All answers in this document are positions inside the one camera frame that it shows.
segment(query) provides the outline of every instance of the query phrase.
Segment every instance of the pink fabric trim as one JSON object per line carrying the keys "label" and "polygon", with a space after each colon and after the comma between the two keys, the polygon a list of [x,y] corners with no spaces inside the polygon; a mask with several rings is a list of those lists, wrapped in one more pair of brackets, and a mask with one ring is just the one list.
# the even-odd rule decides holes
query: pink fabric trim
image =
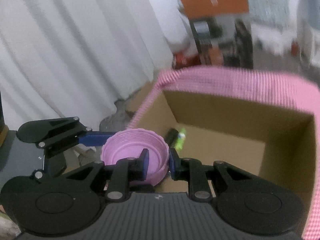
{"label": "pink fabric trim", "polygon": [[316,122],[317,157],[316,182],[308,222],[303,238],[320,239],[320,93],[318,87],[298,76],[232,69],[226,67],[198,66],[179,71],[163,71],[132,119],[128,128],[135,128],[142,115],[162,90],[178,90],[239,98],[267,105],[281,106],[313,114]]}

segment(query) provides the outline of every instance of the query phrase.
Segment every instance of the curtain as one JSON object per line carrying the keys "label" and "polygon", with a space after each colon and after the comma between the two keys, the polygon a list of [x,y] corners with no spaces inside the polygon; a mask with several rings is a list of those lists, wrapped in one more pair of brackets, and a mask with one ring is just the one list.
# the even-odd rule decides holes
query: curtain
{"label": "curtain", "polygon": [[172,53],[148,0],[0,0],[0,92],[11,130],[78,116],[99,129]]}

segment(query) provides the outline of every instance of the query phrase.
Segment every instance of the orange panel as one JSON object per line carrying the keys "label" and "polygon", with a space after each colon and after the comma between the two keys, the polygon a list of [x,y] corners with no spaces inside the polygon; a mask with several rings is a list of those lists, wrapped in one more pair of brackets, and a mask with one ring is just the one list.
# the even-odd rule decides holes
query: orange panel
{"label": "orange panel", "polygon": [[189,19],[218,14],[248,13],[248,0],[181,0]]}

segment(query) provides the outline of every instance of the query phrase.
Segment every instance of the gray ribbed surface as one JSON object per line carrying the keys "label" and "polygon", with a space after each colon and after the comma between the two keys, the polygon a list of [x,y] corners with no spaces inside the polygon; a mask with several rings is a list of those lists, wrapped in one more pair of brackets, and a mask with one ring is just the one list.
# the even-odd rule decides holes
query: gray ribbed surface
{"label": "gray ribbed surface", "polygon": [[[19,240],[41,240],[23,234]],[[50,240],[298,240],[290,233],[260,237],[243,233],[226,224],[209,204],[196,203],[185,193],[133,193],[124,203],[110,204],[90,227],[72,236]]]}

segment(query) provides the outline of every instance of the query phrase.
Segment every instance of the pink plastic jar lid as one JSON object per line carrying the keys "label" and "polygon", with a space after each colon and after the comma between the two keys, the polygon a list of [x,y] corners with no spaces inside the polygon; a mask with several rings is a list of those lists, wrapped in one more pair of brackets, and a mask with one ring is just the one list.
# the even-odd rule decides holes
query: pink plastic jar lid
{"label": "pink plastic jar lid", "polygon": [[169,147],[164,139],[153,131],[138,128],[117,132],[102,147],[101,160],[105,165],[113,165],[120,159],[138,158],[145,148],[149,150],[147,178],[137,183],[155,186],[167,174]]}

